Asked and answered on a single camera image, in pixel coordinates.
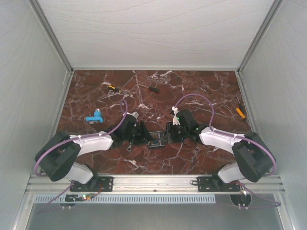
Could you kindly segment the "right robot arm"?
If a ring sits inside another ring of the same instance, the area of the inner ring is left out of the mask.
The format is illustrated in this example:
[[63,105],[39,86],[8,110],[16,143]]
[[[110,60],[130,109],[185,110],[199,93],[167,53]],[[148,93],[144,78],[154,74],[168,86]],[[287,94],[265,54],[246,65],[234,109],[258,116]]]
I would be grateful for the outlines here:
[[180,143],[189,139],[196,144],[213,146],[234,155],[236,162],[223,166],[212,178],[216,190],[224,190],[230,182],[247,179],[256,183],[276,171],[276,159],[255,132],[235,134],[199,124],[190,110],[173,107],[173,121],[166,125],[164,141]]

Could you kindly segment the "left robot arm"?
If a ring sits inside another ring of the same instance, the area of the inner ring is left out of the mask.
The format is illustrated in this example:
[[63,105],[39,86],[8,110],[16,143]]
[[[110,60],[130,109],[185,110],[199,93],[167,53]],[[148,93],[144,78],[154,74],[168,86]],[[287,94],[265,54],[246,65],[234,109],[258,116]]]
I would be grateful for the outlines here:
[[63,178],[80,182],[93,191],[99,180],[88,166],[76,163],[76,159],[95,151],[119,148],[127,141],[132,146],[146,144],[153,137],[144,122],[138,122],[137,112],[126,113],[120,123],[112,130],[89,135],[69,135],[59,132],[35,156],[34,172],[37,177],[48,177],[56,182]]

